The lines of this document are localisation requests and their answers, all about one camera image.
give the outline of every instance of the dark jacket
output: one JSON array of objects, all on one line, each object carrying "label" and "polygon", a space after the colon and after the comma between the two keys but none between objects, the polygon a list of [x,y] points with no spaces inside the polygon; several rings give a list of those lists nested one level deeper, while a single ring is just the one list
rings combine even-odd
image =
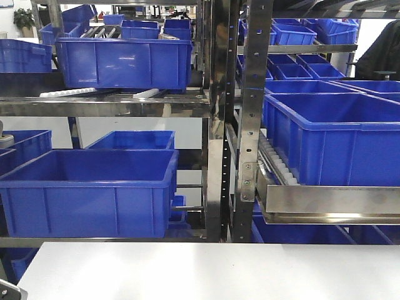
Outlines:
[{"label": "dark jacket", "polygon": [[384,79],[374,71],[396,71],[390,78],[400,80],[400,21],[390,22],[356,63],[356,79]]}]

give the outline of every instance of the metal shelving rack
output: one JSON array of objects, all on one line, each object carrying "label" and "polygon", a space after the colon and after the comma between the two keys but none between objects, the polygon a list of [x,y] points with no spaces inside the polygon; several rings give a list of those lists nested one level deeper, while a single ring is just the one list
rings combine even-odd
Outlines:
[{"label": "metal shelving rack", "polygon": [[[62,27],[60,4],[82,4],[78,0],[34,0],[48,3],[52,23]],[[241,3],[231,0],[93,0],[92,4],[197,5],[197,42],[203,87],[198,93],[133,99],[123,96],[84,98],[0,97],[0,116],[110,116],[202,118],[202,149],[196,161],[202,170],[201,207],[205,229],[185,241],[251,241],[254,200],[263,205],[266,221],[304,223],[398,223],[400,188],[397,187],[311,187],[275,185],[271,166],[263,154],[260,138],[266,61],[270,53],[353,52],[354,45],[270,46],[272,18],[400,18],[396,6],[366,6],[369,1],[319,1],[315,6],[273,10],[273,0],[248,0],[248,39],[237,48]],[[246,58],[241,92],[235,90],[236,55]],[[235,174],[230,182],[231,173]],[[307,199],[316,206],[302,206]],[[0,237],[2,247],[37,247],[43,241],[143,241],[149,239],[25,239]],[[161,241],[178,241],[166,238]]]},{"label": "metal shelving rack", "polygon": [[[32,1],[49,5],[49,12],[54,28],[63,32],[60,4],[84,4],[80,0],[38,0]],[[204,74],[202,88],[188,88],[186,94],[161,95],[147,99],[133,99],[123,94],[88,94],[86,97],[0,97],[0,116],[59,116],[59,117],[159,117],[159,118],[202,118],[202,149],[180,149],[179,160],[191,169],[202,171],[202,184],[179,185],[178,188],[201,188],[202,205],[177,207],[176,210],[201,212],[204,229],[190,230],[191,237],[170,237],[167,231],[164,239],[137,238],[19,238],[0,237],[0,247],[39,247],[44,241],[220,241],[220,205],[221,205],[221,169],[223,157],[224,103],[216,96],[218,79],[225,68],[226,57],[216,61],[215,53],[220,53],[220,40],[211,37],[209,2],[191,0],[155,0],[162,5],[197,5],[196,49],[199,56],[198,70]],[[91,4],[154,4],[149,1],[128,0],[93,0]],[[214,81],[210,87],[210,78]]]},{"label": "metal shelving rack", "polygon": [[[355,45],[268,46],[271,18],[400,18],[398,1],[298,1],[273,9],[273,0],[248,0],[247,45],[239,114],[226,124],[227,144],[236,165],[235,194],[229,203],[234,242],[251,241],[254,199],[267,223],[400,224],[399,187],[285,186],[276,185],[265,137],[259,134],[267,53],[351,53]],[[230,26],[238,23],[238,14]],[[230,49],[234,65],[236,48]]]}]

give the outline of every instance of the potted plant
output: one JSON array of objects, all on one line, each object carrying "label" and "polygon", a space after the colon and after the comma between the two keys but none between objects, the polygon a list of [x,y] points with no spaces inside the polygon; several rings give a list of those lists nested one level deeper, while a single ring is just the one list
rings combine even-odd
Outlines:
[{"label": "potted plant", "polygon": [[19,8],[14,11],[14,24],[22,31],[24,38],[33,38],[33,16],[30,9]]}]

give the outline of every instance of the white countertop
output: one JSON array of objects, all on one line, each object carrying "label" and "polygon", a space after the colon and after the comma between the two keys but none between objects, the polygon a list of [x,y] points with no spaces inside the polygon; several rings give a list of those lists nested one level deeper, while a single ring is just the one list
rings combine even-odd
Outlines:
[{"label": "white countertop", "polygon": [[399,246],[43,244],[28,300],[398,300]]}]

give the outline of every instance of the blue plastic bin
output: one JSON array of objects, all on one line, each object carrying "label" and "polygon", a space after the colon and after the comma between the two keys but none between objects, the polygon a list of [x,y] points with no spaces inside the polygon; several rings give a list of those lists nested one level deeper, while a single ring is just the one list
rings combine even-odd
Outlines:
[{"label": "blue plastic bin", "polygon": [[388,98],[390,100],[400,100],[400,81],[335,81],[337,84],[358,89],[364,93]]},{"label": "blue plastic bin", "polygon": [[[85,28],[80,23],[64,23],[64,31],[66,38],[80,38],[82,34],[85,33]],[[53,27],[51,26],[51,23],[44,26],[42,29],[39,30],[39,32],[42,34],[43,44],[55,44]]]},{"label": "blue plastic bin", "polygon": [[[236,58],[236,81],[241,86],[242,84],[242,75],[243,75],[243,69],[244,69],[244,56],[243,55],[238,55]],[[274,80],[271,72],[269,69],[267,69],[266,72],[266,81]]]},{"label": "blue plastic bin", "polygon": [[165,20],[164,33],[190,41],[192,39],[190,20]]},{"label": "blue plastic bin", "polygon": [[237,37],[237,43],[239,45],[243,45],[244,37],[248,33],[247,23],[244,20],[239,19],[239,24],[237,25],[237,31],[239,33],[239,36]]},{"label": "blue plastic bin", "polygon": [[311,29],[312,31],[316,32],[318,25],[317,19],[302,19],[301,23],[303,26],[306,26],[308,29]]},{"label": "blue plastic bin", "polygon": [[97,11],[88,4],[83,4],[61,13],[62,20],[70,23],[83,23],[97,15]]},{"label": "blue plastic bin", "polygon": [[287,24],[301,26],[301,23],[296,19],[274,19],[276,24]]},{"label": "blue plastic bin", "polygon": [[61,38],[56,47],[69,88],[184,90],[190,83],[190,41]]},{"label": "blue plastic bin", "polygon": [[22,278],[38,250],[38,248],[7,248],[4,258],[6,264],[11,265],[12,274],[8,272],[7,267],[5,269],[11,282],[17,283]]},{"label": "blue plastic bin", "polygon": [[318,19],[317,23],[326,34],[357,31],[359,27],[357,21],[353,19]]},{"label": "blue plastic bin", "polygon": [[[186,206],[186,196],[175,195],[175,198],[172,200],[171,206]],[[171,211],[169,223],[184,223],[187,215],[187,211]]]},{"label": "blue plastic bin", "polygon": [[312,45],[317,34],[303,26],[273,24],[278,45]]},{"label": "blue plastic bin", "polygon": [[297,55],[296,62],[303,67],[308,64],[329,64],[329,61],[317,54],[299,54]]},{"label": "blue plastic bin", "polygon": [[267,58],[268,68],[275,70],[278,64],[296,64],[296,62],[291,59],[290,55],[287,54],[270,54]]},{"label": "blue plastic bin", "polygon": [[163,237],[177,150],[54,150],[0,177],[10,236]]},{"label": "blue plastic bin", "polygon": [[19,166],[52,149],[50,130],[7,130],[3,134],[14,136],[15,166]]},{"label": "blue plastic bin", "polygon": [[313,77],[299,64],[277,64],[271,68],[272,75],[278,80],[308,80]]},{"label": "blue plastic bin", "polygon": [[[353,225],[349,226],[349,234],[357,244],[360,245],[393,245],[393,241],[386,235],[381,227],[385,228],[386,226]],[[399,226],[388,227],[392,227],[394,232],[398,232]]]},{"label": "blue plastic bin", "polygon": [[338,225],[266,224],[262,215],[253,216],[252,239],[265,244],[355,244]]},{"label": "blue plastic bin", "polygon": [[125,18],[123,14],[106,14],[103,16],[104,25],[121,25]]},{"label": "blue plastic bin", "polygon": [[174,149],[175,131],[111,131],[87,149]]},{"label": "blue plastic bin", "polygon": [[51,47],[0,39],[0,73],[50,73]]},{"label": "blue plastic bin", "polygon": [[266,82],[266,94],[339,94],[362,93],[356,89],[340,86],[332,82],[318,80],[275,80]]},{"label": "blue plastic bin", "polygon": [[275,30],[271,29],[271,32],[269,33],[269,44],[275,45],[275,42],[276,42],[276,32]]},{"label": "blue plastic bin", "polygon": [[[248,24],[244,20],[239,20],[239,37],[238,42],[239,44],[244,44],[244,38],[248,34]],[[275,45],[276,42],[276,31],[271,29],[269,33],[269,44]]]},{"label": "blue plastic bin", "polygon": [[124,20],[121,24],[123,39],[158,39],[158,22]]},{"label": "blue plastic bin", "polygon": [[242,74],[244,69],[244,56],[238,55],[236,57],[236,81],[241,86],[242,83]]},{"label": "blue plastic bin", "polygon": [[6,174],[15,167],[16,167],[16,150],[0,149],[0,175]]},{"label": "blue plastic bin", "polygon": [[357,30],[326,34],[320,29],[317,29],[317,33],[318,40],[327,45],[354,44],[357,38]]},{"label": "blue plastic bin", "polygon": [[306,69],[317,80],[332,80],[344,77],[341,71],[330,64],[308,64]]},{"label": "blue plastic bin", "polygon": [[266,81],[274,80],[274,77],[273,77],[273,75],[271,74],[271,72],[269,71],[269,69],[267,69],[267,74],[266,74],[265,80],[266,80]]},{"label": "blue plastic bin", "polygon": [[399,103],[351,93],[266,100],[267,137],[299,183],[400,185]]}]

